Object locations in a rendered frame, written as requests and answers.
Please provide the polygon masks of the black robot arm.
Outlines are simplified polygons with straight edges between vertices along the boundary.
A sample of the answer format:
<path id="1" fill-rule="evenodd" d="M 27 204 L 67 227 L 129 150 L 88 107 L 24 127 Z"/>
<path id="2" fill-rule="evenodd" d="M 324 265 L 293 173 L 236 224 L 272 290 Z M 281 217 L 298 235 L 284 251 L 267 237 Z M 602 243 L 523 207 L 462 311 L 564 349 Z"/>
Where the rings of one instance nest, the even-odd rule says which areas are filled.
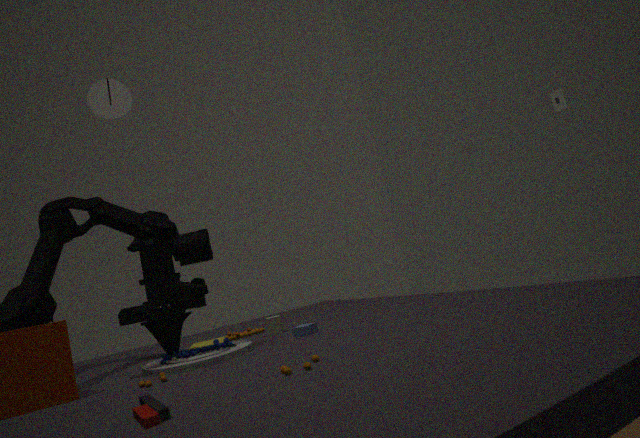
<path id="1" fill-rule="evenodd" d="M 70 209 L 87 211 L 90 218 L 77 225 Z M 181 266 L 213 260 L 207 229 L 178 234 L 175 223 L 165 213 L 137 213 L 111 204 L 100 197 L 82 199 L 66 197 L 47 203 L 39 214 L 40 237 L 21 285 L 0 303 L 0 333 L 53 322 L 57 303 L 49 292 L 63 244 L 83 236 L 93 226 L 103 224 L 135 237 L 127 248 L 140 253 L 143 274 L 174 268 L 173 258 Z M 208 293 L 205 280 L 193 278 L 181 282 L 166 276 L 163 303 L 171 297 L 188 305 L 203 304 Z"/>

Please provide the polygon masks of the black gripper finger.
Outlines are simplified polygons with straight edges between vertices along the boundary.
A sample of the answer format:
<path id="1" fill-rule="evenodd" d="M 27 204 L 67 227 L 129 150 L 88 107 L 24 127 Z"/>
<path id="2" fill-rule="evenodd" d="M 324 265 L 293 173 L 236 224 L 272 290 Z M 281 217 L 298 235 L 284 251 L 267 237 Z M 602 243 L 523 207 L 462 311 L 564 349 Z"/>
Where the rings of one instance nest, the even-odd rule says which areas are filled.
<path id="1" fill-rule="evenodd" d="M 156 340 L 159 342 L 168 356 L 174 355 L 174 342 L 172 332 L 172 325 L 174 321 L 175 316 L 162 320 L 152 320 L 141 323 L 141 326 L 144 325 L 156 338 Z"/>
<path id="2" fill-rule="evenodd" d="M 192 311 L 190 312 L 185 312 L 182 314 L 178 314 L 178 315 L 173 315 L 175 316 L 175 321 L 172 325 L 172 332 L 173 332 L 173 342 L 174 342 L 174 352 L 176 354 L 179 353 L 179 348 L 180 348 L 180 341 L 181 341 L 181 329 L 182 329 L 182 325 L 183 322 L 185 321 L 185 319 L 187 318 L 188 315 L 191 314 Z M 171 317 L 173 317 L 171 316 Z"/>

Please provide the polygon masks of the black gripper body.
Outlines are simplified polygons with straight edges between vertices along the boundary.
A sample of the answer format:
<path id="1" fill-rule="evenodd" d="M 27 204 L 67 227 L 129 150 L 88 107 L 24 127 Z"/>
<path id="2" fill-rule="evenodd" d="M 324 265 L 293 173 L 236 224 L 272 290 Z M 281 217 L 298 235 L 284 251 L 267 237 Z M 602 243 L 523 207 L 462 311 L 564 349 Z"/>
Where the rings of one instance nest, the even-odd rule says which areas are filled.
<path id="1" fill-rule="evenodd" d="M 188 305 L 177 300 L 173 300 L 171 297 L 170 303 L 163 303 L 163 281 L 166 280 L 166 276 L 171 277 L 171 281 L 174 281 L 174 275 L 179 275 L 180 272 L 175 273 L 174 268 L 157 270 L 143 274 L 143 279 L 139 280 L 139 285 L 145 285 L 147 302 L 143 302 L 143 305 L 136 307 L 128 307 L 121 309 L 118 314 L 119 326 L 130 325 L 143 321 L 157 321 L 165 318 L 169 318 L 173 315 L 185 313 L 185 309 L 201 308 L 206 306 L 205 297 L 203 304 Z M 169 305 L 168 305 L 169 304 Z M 160 308 L 162 306 L 162 308 Z"/>

